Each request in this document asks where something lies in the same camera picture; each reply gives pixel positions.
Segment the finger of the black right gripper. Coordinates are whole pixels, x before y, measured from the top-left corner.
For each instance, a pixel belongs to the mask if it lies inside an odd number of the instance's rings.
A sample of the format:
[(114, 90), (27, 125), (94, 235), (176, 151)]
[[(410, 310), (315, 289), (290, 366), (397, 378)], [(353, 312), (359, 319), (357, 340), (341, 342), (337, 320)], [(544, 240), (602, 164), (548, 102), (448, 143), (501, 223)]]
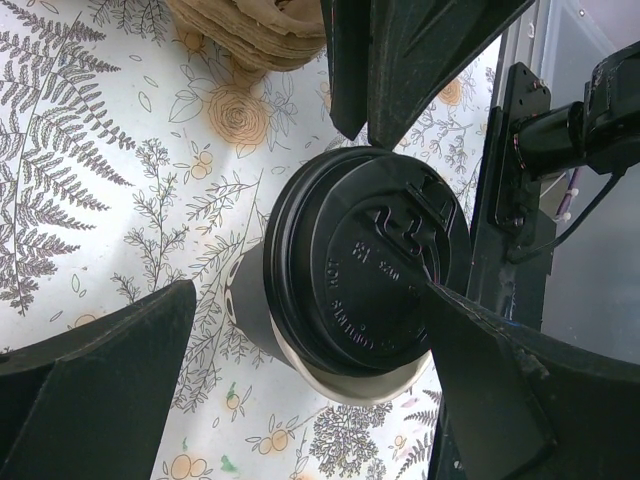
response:
[(335, 128), (354, 140), (367, 121), (369, 0), (321, 0)]
[(393, 149), (438, 93), (531, 5), (526, 0), (372, 2), (369, 143)]

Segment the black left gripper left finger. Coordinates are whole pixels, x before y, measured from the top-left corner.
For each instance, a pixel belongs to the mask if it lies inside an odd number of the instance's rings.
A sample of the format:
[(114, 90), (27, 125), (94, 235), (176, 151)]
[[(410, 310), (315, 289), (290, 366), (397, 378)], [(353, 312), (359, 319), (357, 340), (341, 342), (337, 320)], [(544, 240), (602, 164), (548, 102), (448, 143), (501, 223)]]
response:
[(195, 308), (176, 281), (2, 354), (2, 478), (150, 478)]

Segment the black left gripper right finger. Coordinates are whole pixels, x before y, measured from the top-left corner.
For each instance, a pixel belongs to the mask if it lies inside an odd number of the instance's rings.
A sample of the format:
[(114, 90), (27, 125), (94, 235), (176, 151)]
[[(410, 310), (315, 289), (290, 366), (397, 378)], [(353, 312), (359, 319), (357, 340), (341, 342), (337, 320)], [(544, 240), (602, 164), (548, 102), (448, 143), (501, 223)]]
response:
[(435, 283), (424, 304), (467, 478), (638, 478), (638, 365), (510, 322)]

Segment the black paper coffee cup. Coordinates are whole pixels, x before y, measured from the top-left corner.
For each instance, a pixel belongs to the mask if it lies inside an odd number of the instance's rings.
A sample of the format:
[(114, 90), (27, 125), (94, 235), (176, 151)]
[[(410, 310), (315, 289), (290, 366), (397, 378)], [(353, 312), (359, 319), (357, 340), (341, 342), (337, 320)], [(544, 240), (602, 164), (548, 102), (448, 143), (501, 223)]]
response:
[(314, 322), (294, 313), (289, 319), (269, 304), (264, 283), (263, 244), (232, 261), (223, 289), (223, 307), (231, 325), (248, 340), (295, 370), (324, 397), (341, 404), (371, 407), (396, 399), (434, 367), (432, 354), (377, 376), (355, 376), (339, 351)]

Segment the black plastic cup lid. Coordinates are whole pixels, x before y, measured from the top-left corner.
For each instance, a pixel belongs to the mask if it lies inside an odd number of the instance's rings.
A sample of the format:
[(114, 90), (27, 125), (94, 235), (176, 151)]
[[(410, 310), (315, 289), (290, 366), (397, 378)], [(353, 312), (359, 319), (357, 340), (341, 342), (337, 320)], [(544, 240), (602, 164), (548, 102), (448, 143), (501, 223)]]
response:
[(405, 366), (430, 349), (424, 290), (464, 293), (472, 259), (463, 209), (414, 157), (345, 147), (306, 162), (272, 209), (267, 299), (314, 322), (355, 376)]

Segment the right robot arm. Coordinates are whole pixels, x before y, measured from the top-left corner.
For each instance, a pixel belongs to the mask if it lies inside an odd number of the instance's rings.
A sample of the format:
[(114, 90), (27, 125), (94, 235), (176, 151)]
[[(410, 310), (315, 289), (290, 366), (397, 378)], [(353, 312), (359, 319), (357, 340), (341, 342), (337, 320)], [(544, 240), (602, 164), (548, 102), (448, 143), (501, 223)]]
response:
[[(363, 128), (393, 149), (422, 111), (519, 17), (527, 1), (324, 1), (334, 126)], [(599, 62), (584, 98), (511, 116), (522, 168), (533, 177), (587, 165), (599, 174), (639, 160), (639, 45)]]

